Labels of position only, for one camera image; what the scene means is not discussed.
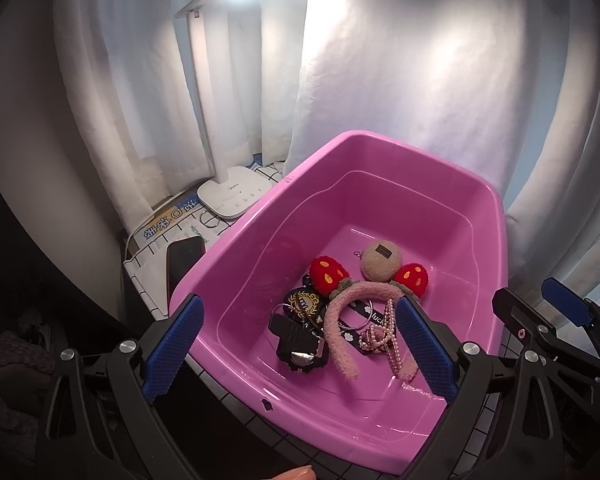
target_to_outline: pink fuzzy headband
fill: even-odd
[[[358,282],[347,287],[339,293],[327,307],[327,313],[324,316],[324,338],[329,343],[331,356],[333,357],[338,370],[350,380],[358,378],[358,365],[349,354],[347,343],[340,335],[338,319],[342,309],[355,300],[393,300],[394,303],[404,296],[404,292],[395,285],[389,283],[377,282]],[[410,381],[416,375],[418,365],[413,357],[407,355],[402,363],[398,378]]]

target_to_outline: silver bolt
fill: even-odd
[[[123,354],[131,354],[131,352],[133,352],[136,349],[136,342],[132,341],[131,339],[127,339],[126,341],[123,341],[122,343],[120,343],[120,351]]]
[[[75,356],[75,351],[73,348],[65,348],[60,352],[60,358],[62,361],[70,361]]]
[[[480,347],[476,343],[468,342],[462,345],[462,350],[465,354],[478,355],[480,353]]]
[[[538,362],[538,354],[536,354],[533,350],[527,350],[525,352],[525,359],[530,363]]]

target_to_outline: pink plastic bin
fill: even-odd
[[[269,191],[184,277],[170,313],[190,292],[202,298],[205,324],[190,354],[252,410],[343,460],[399,474],[445,407],[422,375],[401,384],[385,356],[353,348],[356,381],[333,362],[292,372],[267,329],[312,258],[330,255],[360,280],[354,252],[375,238],[400,246],[404,263],[426,266],[422,306],[433,320],[497,353],[502,324],[491,298],[507,281],[498,193],[469,171],[371,132],[339,135]],[[343,318],[362,319],[353,311]]]

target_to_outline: red strawberry plush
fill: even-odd
[[[311,261],[309,276],[315,290],[329,297],[340,282],[349,277],[349,273],[340,262],[330,256],[318,256]]]
[[[421,298],[427,290],[429,276],[423,265],[407,264],[395,273],[394,282],[408,286],[417,297]]]

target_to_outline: blue textured pad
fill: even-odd
[[[555,278],[542,282],[542,297],[575,326],[589,326],[593,318],[584,300]]]
[[[204,321],[202,300],[193,296],[146,360],[142,392],[149,403],[169,391]]]
[[[454,362],[406,296],[395,305],[395,323],[431,391],[446,402],[456,398]]]

